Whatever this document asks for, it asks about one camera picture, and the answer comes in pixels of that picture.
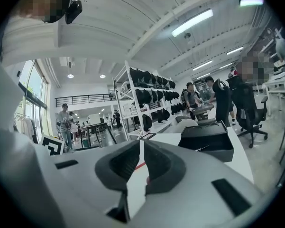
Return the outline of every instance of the ceiling light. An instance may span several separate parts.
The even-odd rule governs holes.
[[[241,7],[244,6],[252,6],[252,5],[263,5],[264,0],[239,0],[239,5]]]
[[[176,37],[182,32],[192,27],[193,25],[198,24],[199,22],[205,19],[208,19],[209,17],[212,17],[212,16],[213,16],[213,10],[208,9],[205,12],[202,12],[201,14],[195,16],[194,18],[191,18],[189,21],[186,21],[184,24],[179,26],[177,29],[173,30],[172,35]]]
[[[229,63],[229,64],[227,64],[227,65],[225,65],[225,66],[220,67],[219,69],[222,69],[222,68],[224,68],[224,67],[230,66],[231,64],[232,64],[232,63]]]
[[[205,74],[205,75],[203,75],[203,76],[200,76],[200,77],[198,77],[197,79],[199,79],[199,78],[203,78],[204,76],[207,76],[207,75],[209,75],[210,73],[208,73],[208,74]]]
[[[196,68],[193,68],[193,71],[195,71],[195,70],[197,70],[197,69],[199,69],[199,68],[201,68],[201,67],[203,67],[203,66],[208,65],[208,64],[211,63],[212,61],[213,61],[213,60],[208,61],[208,62],[206,62],[206,63],[204,63],[204,64],[202,64],[202,65],[200,65],[200,66],[198,66],[198,67],[196,67]]]
[[[235,49],[235,50],[229,51],[229,52],[227,52],[227,55],[228,55],[228,54],[231,54],[231,53],[233,53],[233,52],[236,52],[236,51],[240,51],[240,50],[242,50],[242,49],[243,49],[243,47],[240,47],[240,48],[237,48],[237,49]]]

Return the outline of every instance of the white table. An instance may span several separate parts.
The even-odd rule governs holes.
[[[285,93],[285,76],[276,80],[269,80],[267,82],[264,82],[263,85],[266,88],[266,93],[267,93],[267,97],[268,97],[268,101],[269,101],[269,116],[271,115],[271,101],[270,101],[270,94],[271,93],[278,93],[279,95],[279,109],[281,110],[281,97],[280,97],[280,93]],[[283,85],[283,86],[278,86],[274,89],[269,90],[269,86],[277,86],[277,85]]]
[[[230,166],[233,170],[235,170],[240,175],[247,178],[252,183],[254,183],[252,170],[248,162],[247,155],[243,149],[243,146],[233,128],[228,127],[227,129],[228,129],[228,136],[234,148],[234,154],[232,161],[226,162],[225,164]],[[180,142],[180,139],[181,139],[181,133],[159,133],[150,140],[162,143],[168,143],[177,146]]]

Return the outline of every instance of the gray shirt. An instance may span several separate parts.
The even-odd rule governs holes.
[[[285,61],[285,39],[280,38],[276,39],[276,53],[279,58],[282,58]]]
[[[60,131],[70,131],[71,123],[69,122],[70,115],[68,112],[61,111],[58,113],[58,122],[60,123]]]
[[[184,100],[185,102],[189,102],[190,105],[195,104],[195,93],[191,92],[191,95],[189,96],[189,93],[187,91],[184,92]]]

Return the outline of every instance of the chair base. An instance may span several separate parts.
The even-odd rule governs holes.
[[[256,125],[256,126],[253,127],[252,129],[246,130],[245,132],[240,133],[240,134],[238,134],[237,136],[238,136],[238,137],[241,137],[241,136],[246,135],[246,134],[248,134],[248,133],[251,134],[252,143],[248,146],[248,147],[251,149],[251,148],[253,148],[253,144],[254,144],[254,133],[263,134],[263,135],[265,136],[265,140],[267,139],[268,133],[259,130],[260,127],[261,127],[261,125]]]

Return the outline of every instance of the black box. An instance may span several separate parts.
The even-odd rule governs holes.
[[[228,136],[228,130],[223,122],[211,123],[203,126],[186,127],[181,133],[178,146],[198,150],[210,154],[222,162],[231,162],[234,148]]]

